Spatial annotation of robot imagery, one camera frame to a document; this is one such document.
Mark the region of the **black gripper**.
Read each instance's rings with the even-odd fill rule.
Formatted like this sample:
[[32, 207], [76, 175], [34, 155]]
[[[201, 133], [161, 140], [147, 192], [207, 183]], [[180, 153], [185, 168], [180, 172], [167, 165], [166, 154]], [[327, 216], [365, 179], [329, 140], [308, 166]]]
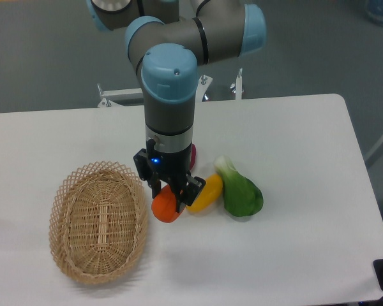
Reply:
[[175, 153], [163, 152], [156, 140], [148, 140], [146, 148], [140, 149], [133, 157], [141, 180], [152, 190], [152, 198], [161, 192], [161, 182], [174, 185], [176, 212], [190, 207], [202, 192], [206, 181], [192, 177], [190, 173], [192, 146]]

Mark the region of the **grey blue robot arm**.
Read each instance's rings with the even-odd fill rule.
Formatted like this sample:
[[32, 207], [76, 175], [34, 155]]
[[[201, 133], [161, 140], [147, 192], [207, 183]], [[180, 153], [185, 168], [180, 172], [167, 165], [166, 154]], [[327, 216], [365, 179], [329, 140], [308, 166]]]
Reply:
[[266, 42], [266, 20], [256, 4], [192, 5], [194, 17], [181, 20], [177, 1], [87, 2], [99, 30], [125, 30], [125, 52], [144, 99], [146, 147], [135, 154], [135, 166], [153, 196], [162, 182], [170, 186], [177, 212], [205, 186], [190, 173], [199, 66], [256, 52]]

